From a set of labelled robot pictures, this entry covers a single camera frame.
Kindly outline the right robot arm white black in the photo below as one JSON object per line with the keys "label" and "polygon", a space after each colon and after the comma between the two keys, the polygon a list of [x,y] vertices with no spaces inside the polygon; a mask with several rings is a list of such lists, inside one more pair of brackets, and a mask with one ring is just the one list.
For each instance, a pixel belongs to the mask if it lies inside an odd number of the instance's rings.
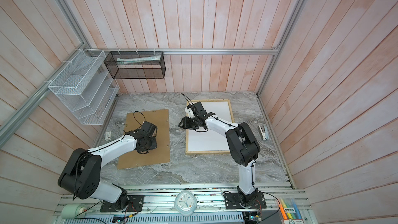
{"label": "right robot arm white black", "polygon": [[215,113],[207,112],[201,102],[189,103],[185,108],[187,114],[179,127],[187,130],[214,131],[225,137],[233,160],[238,164],[239,185],[237,193],[226,193],[226,200],[238,206],[251,207],[260,195],[255,187],[255,162],[261,151],[249,124],[232,123],[219,118]]}

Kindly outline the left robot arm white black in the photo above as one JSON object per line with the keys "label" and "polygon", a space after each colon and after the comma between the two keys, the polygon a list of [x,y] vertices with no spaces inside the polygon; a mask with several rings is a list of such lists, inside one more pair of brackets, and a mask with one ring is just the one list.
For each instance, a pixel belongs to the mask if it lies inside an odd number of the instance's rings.
{"label": "left robot arm white black", "polygon": [[119,186],[101,182],[101,169],[125,153],[147,154],[156,149],[157,126],[145,121],[139,128],[125,132],[120,138],[102,146],[73,151],[58,179],[58,185],[82,200],[101,200],[121,212],[127,209],[127,191]]}

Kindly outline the brown frame backing board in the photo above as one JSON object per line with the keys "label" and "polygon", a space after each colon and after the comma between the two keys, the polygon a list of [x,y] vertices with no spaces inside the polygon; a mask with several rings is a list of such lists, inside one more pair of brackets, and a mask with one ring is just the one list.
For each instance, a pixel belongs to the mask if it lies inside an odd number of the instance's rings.
{"label": "brown frame backing board", "polygon": [[126,132],[135,130],[140,127],[139,123],[144,120],[156,125],[158,128],[155,137],[157,147],[144,155],[139,154],[137,151],[122,155],[118,159],[117,169],[130,169],[170,162],[169,110],[146,111],[142,112],[142,114],[128,113],[124,130]]}

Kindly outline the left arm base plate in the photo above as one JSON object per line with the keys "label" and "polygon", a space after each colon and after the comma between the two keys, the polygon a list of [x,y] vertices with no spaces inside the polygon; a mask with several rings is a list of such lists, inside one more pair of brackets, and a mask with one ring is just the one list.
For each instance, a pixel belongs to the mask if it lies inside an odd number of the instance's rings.
{"label": "left arm base plate", "polygon": [[143,195],[122,195],[115,203],[103,201],[100,208],[101,213],[110,212],[125,212],[133,211],[140,212],[143,208]]}

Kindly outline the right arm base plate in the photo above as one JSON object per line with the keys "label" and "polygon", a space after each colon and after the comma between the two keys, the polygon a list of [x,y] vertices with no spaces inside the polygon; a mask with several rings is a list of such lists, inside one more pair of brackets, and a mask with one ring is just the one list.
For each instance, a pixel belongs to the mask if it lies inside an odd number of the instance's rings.
{"label": "right arm base plate", "polygon": [[264,194],[261,192],[253,192],[250,195],[243,193],[231,193],[224,191],[222,193],[226,209],[241,209],[241,208],[267,208]]}

